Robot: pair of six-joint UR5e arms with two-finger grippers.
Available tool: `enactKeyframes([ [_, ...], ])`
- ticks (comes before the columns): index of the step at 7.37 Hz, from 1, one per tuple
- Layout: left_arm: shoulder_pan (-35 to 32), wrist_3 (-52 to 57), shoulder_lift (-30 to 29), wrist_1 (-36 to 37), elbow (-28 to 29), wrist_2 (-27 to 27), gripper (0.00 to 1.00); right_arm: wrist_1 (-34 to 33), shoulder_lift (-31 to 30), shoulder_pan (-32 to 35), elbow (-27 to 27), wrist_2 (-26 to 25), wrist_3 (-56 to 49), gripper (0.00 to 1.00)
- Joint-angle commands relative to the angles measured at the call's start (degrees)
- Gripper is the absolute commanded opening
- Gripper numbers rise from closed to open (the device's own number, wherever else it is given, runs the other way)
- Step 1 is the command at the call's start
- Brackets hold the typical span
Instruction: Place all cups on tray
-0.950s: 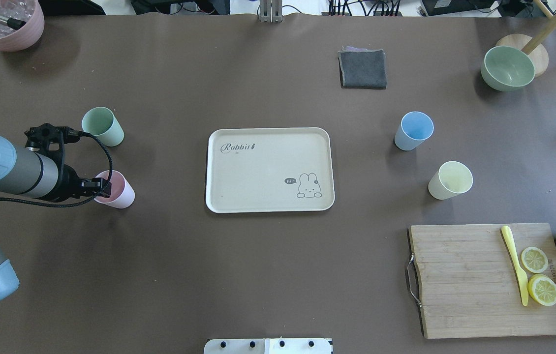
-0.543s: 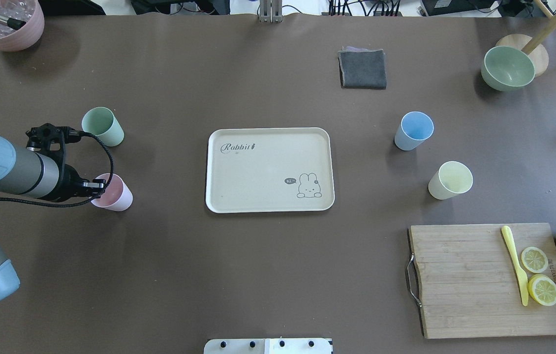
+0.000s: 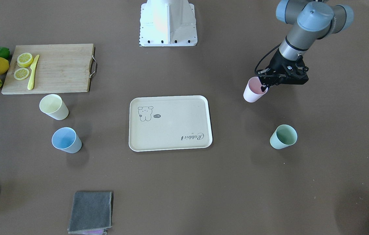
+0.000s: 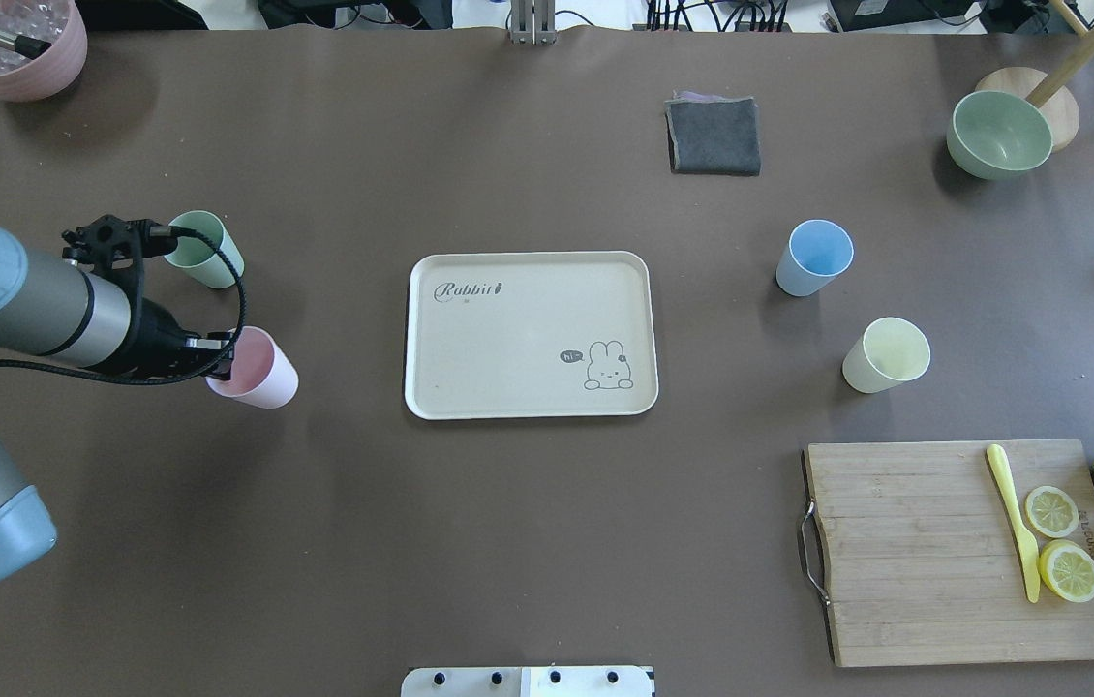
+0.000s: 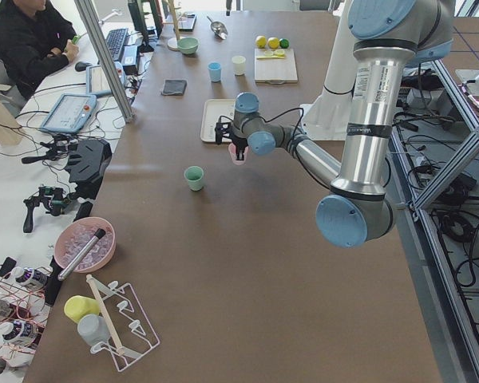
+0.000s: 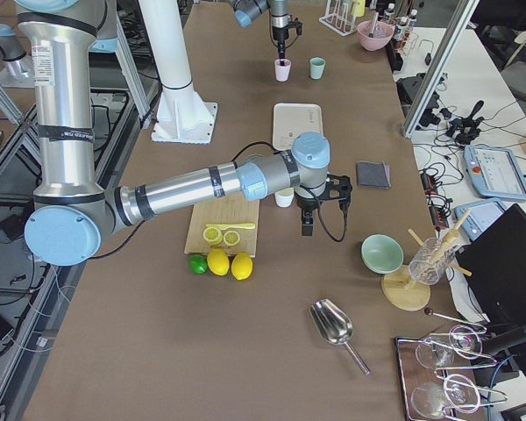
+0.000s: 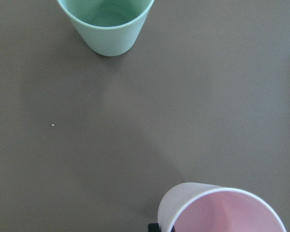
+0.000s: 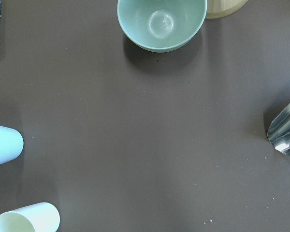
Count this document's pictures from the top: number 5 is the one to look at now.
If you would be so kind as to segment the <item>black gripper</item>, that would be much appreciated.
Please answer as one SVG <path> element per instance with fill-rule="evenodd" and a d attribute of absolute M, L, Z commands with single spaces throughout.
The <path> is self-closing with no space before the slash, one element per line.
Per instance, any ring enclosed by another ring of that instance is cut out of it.
<path fill-rule="evenodd" d="M 215 125 L 215 142 L 216 144 L 222 144 L 223 138 L 229 139 L 236 146 L 236 160 L 244 160 L 245 148 L 248 147 L 247 140 L 237 136 L 233 132 L 233 128 L 233 119 L 226 116 L 219 116 Z"/>

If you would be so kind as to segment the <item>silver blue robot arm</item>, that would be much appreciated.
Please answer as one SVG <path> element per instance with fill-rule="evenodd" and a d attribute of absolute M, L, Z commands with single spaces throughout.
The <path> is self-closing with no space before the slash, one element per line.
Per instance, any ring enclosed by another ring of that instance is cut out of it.
<path fill-rule="evenodd" d="M 228 138 L 236 158 L 283 148 L 329 189 L 316 223 L 338 247 L 358 247 L 388 233 L 394 205 L 382 185 L 384 163 L 403 70 L 446 56 L 453 38 L 452 1 L 349 1 L 340 18 L 328 79 L 350 100 L 341 159 L 300 127 L 266 122 L 253 93 L 241 93 L 234 117 L 218 121 L 216 140 Z"/>

